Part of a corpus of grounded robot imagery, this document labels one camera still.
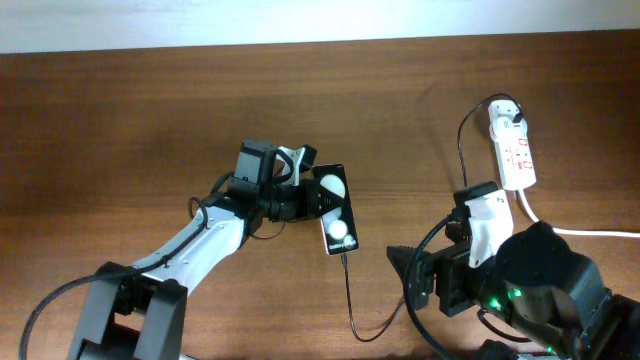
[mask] wooden table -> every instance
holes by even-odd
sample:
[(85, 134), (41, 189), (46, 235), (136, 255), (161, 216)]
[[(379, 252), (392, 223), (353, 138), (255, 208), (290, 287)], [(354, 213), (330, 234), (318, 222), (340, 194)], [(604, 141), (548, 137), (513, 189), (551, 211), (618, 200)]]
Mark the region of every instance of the wooden table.
[[(401, 294), (386, 246), (417, 244), (452, 208), (462, 187), (458, 124), (491, 93), (524, 107), (538, 176), (529, 200), (542, 219), (640, 230), (638, 31), (4, 55), (0, 79), (5, 359), (56, 286), (107, 260), (129, 264), (180, 230), (186, 200), (235, 167), (244, 138), (309, 143), (317, 164), (345, 165), (364, 335)], [(483, 110), (463, 132), (470, 183), (499, 179), (487, 128)], [(516, 229), (529, 226), (511, 207)], [(614, 292), (640, 298), (637, 239), (566, 240), (596, 261)], [(440, 235), (430, 248), (447, 245)], [(31, 359), (66, 358), (86, 292), (46, 309)], [(419, 314), (452, 351), (496, 338), (473, 310)], [(431, 354), (406, 312), (378, 341), (355, 341), (340, 259), (325, 255), (317, 222), (251, 241), (219, 264), (189, 298), (183, 351), (201, 359)]]

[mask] electrical wire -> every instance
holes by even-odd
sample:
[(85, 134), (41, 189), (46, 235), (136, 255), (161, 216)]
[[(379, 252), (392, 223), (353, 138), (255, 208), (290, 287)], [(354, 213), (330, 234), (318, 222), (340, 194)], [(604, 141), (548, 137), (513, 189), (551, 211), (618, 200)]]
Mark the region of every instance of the electrical wire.
[(488, 103), (489, 101), (491, 101), (491, 100), (493, 100), (495, 98), (498, 98), (498, 97), (504, 97), (504, 98), (507, 98), (507, 99), (513, 101), (513, 103), (516, 104), (516, 107), (518, 108), (518, 111), (520, 111), (520, 114), (522, 114), (522, 109), (520, 108), (520, 105), (518, 104), (516, 99), (511, 97), (511, 95), (509, 95), (509, 94), (497, 93), (497, 94), (493, 94), (493, 95), (489, 96), (488, 98), (482, 100), (478, 105), (476, 105), (476, 107), (474, 107), (471, 111), (469, 111), (469, 113), (467, 114), (467, 116), (464, 117), (464, 119), (462, 119), (462, 122), (460, 123), (460, 127), (458, 128), (458, 155), (460, 156), (460, 165), (462, 166), (462, 179), (464, 180), (464, 187), (467, 187), (467, 169), (464, 166), (464, 157), (462, 157), (462, 145), (460, 144), (460, 138), (461, 138), (461, 135), (462, 135), (462, 127), (467, 122), (467, 120), (471, 117), (471, 115), (473, 115), (476, 111), (478, 111), (478, 109), (480, 109), (481, 107), (486, 105), (486, 103)]
[[(520, 203), (524, 208), (524, 211), (527, 213), (527, 216), (534, 223), (540, 221), (536, 214), (531, 210), (531, 206), (529, 206), (529, 202), (527, 201), (527, 197), (524, 195), (523, 189), (517, 190), (518, 197), (520, 198)], [(632, 232), (624, 232), (624, 231), (601, 231), (601, 230), (568, 230), (561, 228), (553, 228), (553, 231), (556, 234), (562, 235), (576, 235), (576, 236), (617, 236), (617, 237), (630, 237), (630, 238), (640, 238), (640, 233), (632, 233)]]
[(447, 223), (449, 223), (452, 219), (453, 219), (452, 214), (447, 215), (447, 217), (445, 217), (433, 229), (431, 229), (431, 231), (429, 231), (427, 236), (425, 236), (425, 238), (422, 240), (420, 245), (418, 245), (418, 247), (416, 248), (416, 251), (413, 253), (413, 256), (411, 257), (411, 261), (409, 261), (409, 264), (407, 264), (407, 268), (404, 271), (404, 279), (402, 281), (402, 293), (404, 295), (404, 299), (407, 305), (407, 312), (409, 313), (409, 317), (411, 318), (413, 325), (416, 326), (416, 328), (420, 332), (420, 335), (422, 335), (422, 337), (427, 341), (427, 343), (431, 345), (431, 347), (436, 351), (436, 353), (445, 360), (454, 360), (454, 357), (451, 354), (449, 354), (447, 350), (445, 350), (445, 348), (442, 347), (442, 345), (440, 345), (440, 343), (438, 343), (436, 339), (433, 338), (433, 336), (431, 336), (431, 334), (429, 334), (427, 329), (425, 329), (422, 323), (420, 322), (420, 319), (418, 319), (418, 316), (416, 315), (416, 311), (413, 308), (411, 296), (409, 294), (409, 286), (410, 286), (411, 276), (414, 274), (417, 275), (417, 272), (415, 272), (414, 268), (416, 267), (418, 258), (422, 255), (424, 248), (427, 246), (427, 244), (429, 244), (429, 242), (431, 242), (431, 239), (433, 239), (436, 236), (436, 234), (440, 230), (442, 230), (442, 228), (445, 227)]
[(387, 318), (387, 320), (384, 322), (384, 325), (382, 326), (382, 329), (376, 335), (370, 338), (360, 337), (360, 335), (358, 335), (358, 331), (356, 330), (355, 321), (353, 320), (353, 309), (351, 307), (351, 290), (349, 286), (349, 262), (347, 261), (347, 254), (343, 253), (341, 255), (341, 259), (342, 259), (342, 265), (344, 266), (344, 279), (347, 287), (347, 306), (349, 307), (349, 321), (351, 322), (351, 332), (353, 332), (353, 336), (355, 336), (355, 338), (360, 342), (364, 342), (364, 343), (372, 342), (377, 338), (379, 338), (380, 336), (382, 336), (382, 334), (384, 334), (384, 332), (387, 331), (387, 329), (389, 328), (393, 320), (395, 320), (396, 317), (398, 317), (400, 310), (402, 310), (402, 307), (404, 306), (404, 299), (401, 299), (398, 302), (398, 305), (393, 310), (393, 313), (391, 314), (391, 316), (389, 316), (389, 318)]
[(160, 260), (141, 268), (130, 268), (125, 271), (117, 272), (117, 273), (106, 273), (106, 274), (89, 275), (89, 276), (81, 277), (79, 279), (70, 281), (60, 286), (59, 288), (52, 291), (49, 295), (47, 295), (44, 299), (42, 299), (42, 301), (40, 301), (38, 306), (36, 306), (36, 308), (33, 310), (31, 315), (29, 316), (29, 319), (27, 320), (27, 323), (24, 326), (24, 330), (22, 331), (22, 336), (20, 337), (18, 359), (20, 360), (27, 359), (27, 349), (29, 347), (29, 338), (31, 337), (31, 331), (33, 331), (33, 326), (35, 325), (36, 320), (38, 319), (38, 316), (40, 316), (42, 311), (47, 307), (47, 305), (49, 305), (58, 296), (62, 295), (63, 293), (75, 287), (88, 284), (91, 282), (101, 281), (101, 280), (124, 279), (128, 277), (144, 274), (146, 272), (157, 269), (160, 266), (166, 265), (169, 260), (171, 260), (180, 251), (182, 251), (182, 249), (184, 249), (185, 246), (187, 246), (193, 239), (195, 239), (202, 232), (202, 230), (205, 229), (205, 227), (207, 226), (207, 221), (209, 219), (209, 215), (207, 214), (207, 208), (204, 206), (204, 204), (200, 199), (196, 197), (190, 198), (189, 205), (191, 205), (191, 203), (194, 201), (198, 203), (198, 206), (202, 211), (202, 215), (203, 215), (202, 222), (198, 225), (196, 230), (191, 235), (189, 235), (189, 237), (187, 237), (182, 243), (180, 243), (180, 245), (178, 245), (170, 253), (163, 255), (160, 258)]
[(275, 235), (263, 238), (263, 237), (255, 235), (255, 234), (251, 234), (251, 238), (256, 239), (256, 240), (271, 240), (271, 239), (274, 239), (274, 238), (278, 237), (278, 235), (282, 234), (282, 232), (284, 231), (284, 226), (285, 225), (287, 225), (287, 223), (285, 221), (282, 221), (282, 227), (280, 228), (280, 231), (278, 231)]
[(234, 174), (233, 171), (228, 172), (222, 176), (220, 176), (220, 178), (215, 182), (215, 184), (213, 184), (213, 188), (211, 189), (211, 194), (215, 194), (218, 192), (218, 190), (220, 190), (220, 188), (222, 187), (222, 185), (224, 185), (224, 183), (230, 178), (232, 177)]
[(509, 335), (505, 332), (502, 332), (500, 329), (498, 329), (497, 327), (493, 326), (489, 320), (487, 320), (484, 315), (487, 313), (486, 310), (484, 309), (480, 309), (478, 310), (477, 314), (478, 315), (478, 320), (480, 320), (480, 322), (482, 323), (482, 325), (484, 325), (487, 329), (491, 330), (492, 333), (500, 336), (503, 339), (507, 339), (509, 341), (515, 342), (515, 343), (520, 343), (520, 344), (526, 344), (526, 343), (530, 343), (531, 340), (529, 340), (529, 338), (526, 337), (518, 337), (518, 336), (513, 336), (513, 335)]

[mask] white wall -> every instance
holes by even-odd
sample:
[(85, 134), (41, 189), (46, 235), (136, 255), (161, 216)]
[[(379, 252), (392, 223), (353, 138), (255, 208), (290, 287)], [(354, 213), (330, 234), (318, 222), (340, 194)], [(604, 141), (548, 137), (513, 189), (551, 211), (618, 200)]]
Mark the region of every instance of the white wall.
[(0, 0), (0, 52), (622, 29), (640, 0)]

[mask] white cable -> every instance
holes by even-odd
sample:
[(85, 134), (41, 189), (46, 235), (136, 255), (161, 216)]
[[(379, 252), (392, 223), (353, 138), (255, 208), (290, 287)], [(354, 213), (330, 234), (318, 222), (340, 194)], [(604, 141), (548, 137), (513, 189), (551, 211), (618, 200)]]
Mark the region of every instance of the white cable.
[[(540, 221), (536, 214), (531, 210), (531, 206), (529, 206), (529, 202), (527, 201), (527, 197), (524, 196), (524, 190), (518, 189), (518, 197), (520, 198), (520, 203), (522, 203), (522, 207), (524, 207), (524, 211), (527, 213), (531, 221), (534, 223)], [(553, 228), (553, 231), (556, 234), (563, 235), (576, 235), (576, 236), (619, 236), (619, 237), (630, 237), (630, 238), (640, 238), (640, 233), (631, 233), (624, 231), (593, 231), (593, 230), (567, 230), (560, 228)]]

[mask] black cable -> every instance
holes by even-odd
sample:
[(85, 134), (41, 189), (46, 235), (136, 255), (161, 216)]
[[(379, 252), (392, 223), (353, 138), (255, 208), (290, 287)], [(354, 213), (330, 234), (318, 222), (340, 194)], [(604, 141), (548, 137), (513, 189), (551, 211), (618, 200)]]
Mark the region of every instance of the black cable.
[(291, 157), (289, 157), (289, 155), (287, 155), (284, 151), (278, 149), (276, 150), (276, 154), (280, 155), (280, 157), (282, 158), (282, 160), (284, 160), (284, 162), (289, 165), (289, 172), (285, 175), (280, 175), (280, 176), (276, 176), (275, 178), (273, 178), (272, 184), (273, 185), (277, 185), (277, 184), (282, 184), (283, 182), (289, 180), (291, 178), (291, 176), (293, 175), (293, 159), (291, 159)]
[(431, 345), (431, 347), (436, 351), (436, 353), (445, 360), (454, 360), (454, 358), (447, 352), (447, 350), (445, 350), (444, 347), (442, 347), (442, 345), (440, 345), (436, 341), (436, 339), (434, 339), (431, 336), (431, 334), (429, 334), (427, 329), (425, 329), (424, 326), (422, 326), (422, 323), (420, 322), (420, 319), (418, 319), (418, 316), (416, 315), (416, 311), (413, 308), (413, 304), (412, 304), (413, 300), (411, 299), (411, 296), (409, 294), (409, 284), (410, 284), (411, 276), (417, 275), (417, 272), (414, 272), (416, 263), (418, 261), (418, 258), (422, 255), (424, 248), (427, 246), (427, 244), (429, 244), (429, 242), (431, 242), (431, 239), (434, 238), (434, 236), (438, 233), (438, 231), (440, 231), (443, 227), (445, 227), (447, 223), (449, 223), (452, 220), (452, 218), (453, 216), (451, 214), (447, 215), (447, 217), (445, 217), (442, 221), (440, 221), (433, 229), (431, 229), (431, 231), (429, 231), (427, 236), (425, 236), (424, 240), (422, 240), (420, 245), (418, 245), (418, 247), (416, 248), (416, 251), (413, 253), (413, 256), (411, 257), (411, 261), (409, 261), (409, 264), (407, 264), (407, 268), (405, 269), (405, 273), (404, 273), (404, 279), (402, 281), (402, 293), (404, 294), (404, 300), (407, 305), (407, 312), (409, 313), (409, 317), (411, 318), (413, 325), (416, 326), (416, 328), (420, 332), (420, 335), (422, 335), (422, 337), (429, 343), (429, 345)]
[(391, 325), (393, 320), (396, 319), (396, 317), (400, 313), (400, 310), (402, 310), (402, 307), (404, 306), (404, 299), (398, 302), (398, 306), (396, 306), (391, 316), (389, 316), (389, 318), (384, 322), (384, 326), (376, 335), (368, 339), (361, 338), (358, 335), (358, 331), (356, 330), (356, 324), (355, 324), (355, 321), (353, 320), (353, 309), (351, 307), (351, 291), (349, 289), (349, 263), (347, 261), (347, 254), (343, 253), (341, 255), (341, 258), (342, 258), (342, 265), (344, 265), (344, 279), (347, 286), (347, 306), (349, 307), (349, 321), (351, 322), (351, 332), (353, 332), (353, 336), (355, 336), (355, 338), (360, 342), (365, 342), (365, 343), (372, 342), (377, 338), (379, 338), (382, 334), (384, 334), (384, 332), (387, 331), (387, 329), (389, 328), (389, 325)]
[(480, 320), (480, 322), (482, 323), (482, 325), (484, 325), (487, 329), (491, 330), (492, 333), (500, 336), (501, 338), (507, 339), (509, 341), (513, 341), (516, 343), (520, 343), (520, 344), (526, 344), (526, 343), (530, 343), (531, 340), (529, 340), (526, 337), (519, 337), (519, 336), (513, 336), (513, 335), (509, 335), (505, 332), (502, 332), (500, 329), (498, 329), (497, 327), (493, 326), (489, 320), (487, 320), (484, 315), (487, 313), (486, 310), (484, 309), (480, 309), (478, 310), (478, 320)]
[(216, 181), (215, 184), (213, 184), (213, 188), (211, 189), (211, 193), (217, 193), (218, 190), (220, 190), (220, 188), (222, 187), (222, 185), (224, 185), (224, 183), (233, 176), (233, 174), (235, 174), (233, 171), (232, 172), (228, 172), (222, 176), (220, 176), (220, 178), (218, 179), (218, 181)]
[(207, 208), (204, 206), (202, 201), (200, 201), (200, 199), (196, 197), (190, 198), (189, 205), (191, 205), (191, 203), (194, 201), (198, 203), (198, 206), (202, 211), (202, 215), (203, 215), (202, 222), (198, 225), (198, 228), (191, 235), (189, 235), (189, 237), (187, 237), (180, 245), (178, 245), (170, 253), (163, 255), (160, 258), (160, 260), (142, 268), (137, 268), (137, 269), (130, 268), (125, 271), (117, 272), (117, 273), (107, 273), (107, 274), (89, 275), (89, 276), (81, 277), (79, 279), (70, 281), (60, 286), (59, 288), (52, 291), (49, 295), (47, 295), (44, 299), (42, 299), (42, 301), (40, 301), (38, 306), (36, 306), (36, 308), (33, 310), (31, 315), (29, 316), (29, 319), (27, 320), (27, 323), (24, 326), (24, 330), (22, 331), (22, 336), (20, 338), (20, 348), (18, 351), (18, 358), (20, 360), (27, 359), (27, 348), (29, 347), (29, 337), (31, 337), (31, 331), (33, 330), (33, 326), (35, 325), (36, 320), (38, 319), (38, 316), (40, 316), (42, 311), (47, 307), (47, 305), (49, 305), (58, 296), (62, 295), (66, 291), (71, 290), (77, 286), (88, 284), (94, 281), (124, 279), (130, 276), (138, 276), (138, 275), (144, 274), (146, 272), (157, 269), (160, 266), (166, 265), (169, 260), (171, 260), (180, 251), (182, 251), (182, 249), (184, 249), (185, 246), (187, 246), (193, 239), (196, 238), (196, 236), (198, 236), (198, 234), (202, 232), (202, 230), (204, 230), (204, 228), (207, 226), (207, 221), (209, 218), (209, 215), (207, 214)]
[(460, 145), (460, 136), (462, 134), (462, 127), (467, 122), (467, 119), (469, 119), (469, 117), (471, 117), (471, 115), (473, 115), (476, 111), (478, 111), (478, 109), (483, 107), (487, 102), (489, 102), (489, 101), (491, 101), (491, 100), (493, 100), (493, 99), (495, 99), (497, 97), (505, 97), (505, 98), (513, 101), (516, 104), (516, 107), (518, 108), (518, 111), (520, 111), (520, 114), (522, 115), (522, 109), (520, 108), (520, 104), (518, 104), (516, 99), (511, 97), (511, 95), (509, 95), (509, 94), (497, 93), (497, 94), (493, 94), (493, 95), (489, 96), (488, 98), (482, 100), (475, 108), (473, 108), (473, 110), (471, 110), (467, 114), (467, 116), (464, 117), (464, 119), (462, 119), (462, 122), (460, 123), (460, 127), (458, 128), (458, 155), (460, 156), (460, 165), (462, 166), (462, 179), (464, 180), (464, 186), (465, 187), (467, 187), (467, 169), (464, 166), (464, 158), (462, 157), (462, 146)]
[(255, 235), (255, 234), (251, 234), (251, 237), (252, 237), (253, 239), (256, 239), (256, 240), (271, 240), (271, 239), (274, 239), (274, 238), (276, 238), (278, 235), (282, 234), (282, 232), (284, 231), (284, 226), (285, 226), (286, 224), (287, 224), (287, 223), (286, 223), (285, 221), (282, 221), (282, 227), (280, 228), (280, 231), (278, 231), (275, 235), (272, 235), (272, 236), (269, 236), (269, 237), (263, 238), (263, 237), (260, 237), (260, 236)]

